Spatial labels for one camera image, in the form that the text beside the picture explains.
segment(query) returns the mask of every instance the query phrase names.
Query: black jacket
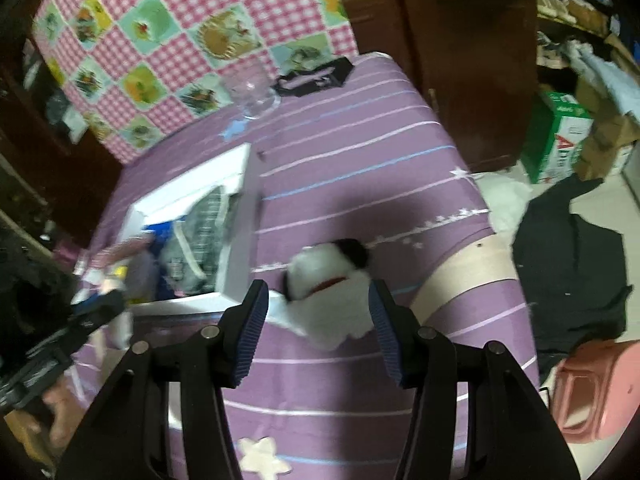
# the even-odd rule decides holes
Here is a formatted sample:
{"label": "black jacket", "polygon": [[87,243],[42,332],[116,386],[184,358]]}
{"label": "black jacket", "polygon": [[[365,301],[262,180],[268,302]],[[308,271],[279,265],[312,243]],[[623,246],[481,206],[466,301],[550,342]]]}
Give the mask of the black jacket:
{"label": "black jacket", "polygon": [[540,381],[582,343],[626,329],[622,235],[571,214],[571,200],[602,183],[561,180],[533,199],[513,242],[513,260],[529,304]]}

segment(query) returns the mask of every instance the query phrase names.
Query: bed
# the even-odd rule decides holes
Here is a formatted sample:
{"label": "bed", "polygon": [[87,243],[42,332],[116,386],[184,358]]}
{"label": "bed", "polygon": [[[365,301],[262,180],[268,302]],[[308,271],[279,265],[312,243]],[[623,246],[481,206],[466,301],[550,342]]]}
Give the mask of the bed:
{"label": "bed", "polygon": [[[284,98],[273,114],[225,139],[220,133],[234,113],[224,108],[127,166],[91,250],[114,242],[132,202],[242,142],[262,152],[265,165],[254,275],[270,287],[278,287],[286,263],[303,246],[354,237],[370,250],[372,276],[386,281],[397,303],[410,304],[443,262],[493,233],[455,145],[387,56],[358,57],[343,88]],[[165,344],[215,319],[139,318],[135,332]],[[458,294],[430,324],[459,343],[504,342],[538,382],[517,280]],[[91,347],[79,353],[76,369],[76,387],[90,402],[100,383]],[[268,324],[251,373],[237,390],[225,391],[233,440],[272,437],[292,480],[392,478],[412,397],[387,377],[373,332],[323,352]],[[466,409],[466,387],[460,384],[453,475],[464,462]],[[171,448],[174,476],[186,478],[179,428],[171,431]]]}

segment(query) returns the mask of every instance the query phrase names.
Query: white floor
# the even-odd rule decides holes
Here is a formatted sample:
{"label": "white floor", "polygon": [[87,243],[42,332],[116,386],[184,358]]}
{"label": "white floor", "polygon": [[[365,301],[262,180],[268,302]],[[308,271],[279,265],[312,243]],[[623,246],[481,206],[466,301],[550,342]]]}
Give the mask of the white floor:
{"label": "white floor", "polygon": [[[520,171],[516,167],[508,175],[518,178]],[[537,195],[549,186],[540,184],[533,187]],[[626,303],[627,330],[619,340],[640,339],[640,210],[624,178],[621,175],[609,177],[595,190],[576,198],[572,212],[623,235],[628,282],[636,290]],[[545,385],[552,389],[552,378]],[[598,468],[618,442],[620,434],[590,444],[569,445],[582,479],[588,478]]]}

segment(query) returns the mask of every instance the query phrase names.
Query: white plush dog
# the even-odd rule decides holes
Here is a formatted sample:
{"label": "white plush dog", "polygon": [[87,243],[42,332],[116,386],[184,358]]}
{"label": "white plush dog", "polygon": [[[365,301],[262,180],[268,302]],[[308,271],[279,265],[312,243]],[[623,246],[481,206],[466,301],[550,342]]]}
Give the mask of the white plush dog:
{"label": "white plush dog", "polygon": [[369,314],[369,255],[352,238],[307,247],[290,261],[282,294],[270,292],[266,321],[333,350],[373,328]]}

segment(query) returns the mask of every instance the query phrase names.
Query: glass cup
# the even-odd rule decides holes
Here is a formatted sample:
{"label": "glass cup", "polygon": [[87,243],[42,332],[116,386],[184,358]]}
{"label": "glass cup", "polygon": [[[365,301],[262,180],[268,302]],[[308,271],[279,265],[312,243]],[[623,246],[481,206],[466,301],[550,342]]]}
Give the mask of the glass cup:
{"label": "glass cup", "polygon": [[280,95],[271,87],[273,81],[259,60],[249,60],[223,81],[233,102],[247,119],[259,119],[275,110]]}

